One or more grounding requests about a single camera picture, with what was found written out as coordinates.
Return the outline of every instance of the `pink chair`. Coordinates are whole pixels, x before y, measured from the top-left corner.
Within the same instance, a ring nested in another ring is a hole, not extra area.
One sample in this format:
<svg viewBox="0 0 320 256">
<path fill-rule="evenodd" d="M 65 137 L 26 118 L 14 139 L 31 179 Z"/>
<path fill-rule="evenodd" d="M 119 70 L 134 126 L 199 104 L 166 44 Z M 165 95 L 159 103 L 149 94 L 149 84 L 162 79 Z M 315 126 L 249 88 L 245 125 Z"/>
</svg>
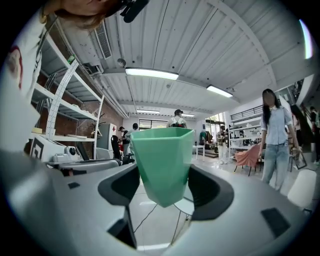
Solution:
<svg viewBox="0 0 320 256">
<path fill-rule="evenodd" d="M 236 169 L 238 166 L 242 166 L 242 169 L 244 168 L 244 166 L 250 166 L 250 171 L 248 176 L 250 176 L 252 167 L 254 167 L 254 171 L 256 171 L 259 150 L 260 150 L 260 143 L 253 145 L 247 151 L 235 153 L 234 157 L 236 159 L 236 167 L 234 169 L 234 172 L 236 172 Z"/>
</svg>

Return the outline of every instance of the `green plastic cup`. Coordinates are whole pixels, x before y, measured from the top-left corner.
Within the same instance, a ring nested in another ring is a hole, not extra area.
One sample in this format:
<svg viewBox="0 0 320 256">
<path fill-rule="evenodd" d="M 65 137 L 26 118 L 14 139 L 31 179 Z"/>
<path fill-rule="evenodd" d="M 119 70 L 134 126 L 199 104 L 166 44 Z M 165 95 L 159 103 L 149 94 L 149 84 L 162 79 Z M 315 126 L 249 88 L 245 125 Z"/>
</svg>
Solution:
<svg viewBox="0 0 320 256">
<path fill-rule="evenodd" d="M 131 134 L 147 196 L 162 207 L 183 198 L 192 159 L 194 131 L 170 127 Z"/>
</svg>

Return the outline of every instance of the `light blue shirt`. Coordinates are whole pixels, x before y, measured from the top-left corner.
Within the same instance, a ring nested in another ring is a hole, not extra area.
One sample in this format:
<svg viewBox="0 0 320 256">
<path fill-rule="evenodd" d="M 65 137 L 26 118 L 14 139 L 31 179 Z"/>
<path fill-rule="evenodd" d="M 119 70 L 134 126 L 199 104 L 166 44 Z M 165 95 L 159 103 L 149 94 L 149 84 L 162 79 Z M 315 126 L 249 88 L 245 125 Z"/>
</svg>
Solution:
<svg viewBox="0 0 320 256">
<path fill-rule="evenodd" d="M 288 134 L 285 125 L 292 125 L 292 118 L 288 110 L 283 106 L 271 108 L 269 124 L 266 125 L 264 116 L 261 116 L 261 130 L 266 131 L 266 144 L 279 145 L 286 142 Z"/>
</svg>

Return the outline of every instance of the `ceiling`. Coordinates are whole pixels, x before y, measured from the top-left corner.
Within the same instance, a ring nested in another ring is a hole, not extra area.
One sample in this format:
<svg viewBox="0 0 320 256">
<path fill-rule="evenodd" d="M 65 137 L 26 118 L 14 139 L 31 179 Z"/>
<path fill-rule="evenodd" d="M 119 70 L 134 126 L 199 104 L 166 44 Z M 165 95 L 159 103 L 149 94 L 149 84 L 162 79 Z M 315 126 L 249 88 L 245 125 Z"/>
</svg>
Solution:
<svg viewBox="0 0 320 256">
<path fill-rule="evenodd" d="M 316 58 L 304 59 L 300 23 L 278 1 L 150 0 L 130 24 L 119 13 L 104 22 L 112 53 L 107 59 L 97 57 L 102 54 L 94 33 L 62 26 L 82 62 L 98 58 L 103 91 L 126 113 L 144 108 L 172 116 L 180 108 L 202 119 L 254 100 L 267 87 L 279 90 L 319 67 Z M 95 47 L 85 52 L 88 39 Z M 127 67 L 176 72 L 179 78 L 126 76 L 120 58 Z M 210 84 L 234 97 L 206 90 Z"/>
</svg>

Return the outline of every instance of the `man in white shirt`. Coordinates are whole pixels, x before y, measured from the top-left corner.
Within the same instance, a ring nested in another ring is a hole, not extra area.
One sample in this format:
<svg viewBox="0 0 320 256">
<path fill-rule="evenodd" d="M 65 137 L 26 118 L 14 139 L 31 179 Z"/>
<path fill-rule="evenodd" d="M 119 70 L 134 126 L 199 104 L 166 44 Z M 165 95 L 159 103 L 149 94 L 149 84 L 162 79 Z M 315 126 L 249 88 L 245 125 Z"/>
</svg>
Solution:
<svg viewBox="0 0 320 256">
<path fill-rule="evenodd" d="M 170 118 L 166 123 L 166 127 L 182 127 L 187 128 L 187 122 L 182 118 L 184 112 L 180 109 L 174 111 L 174 117 Z"/>
</svg>

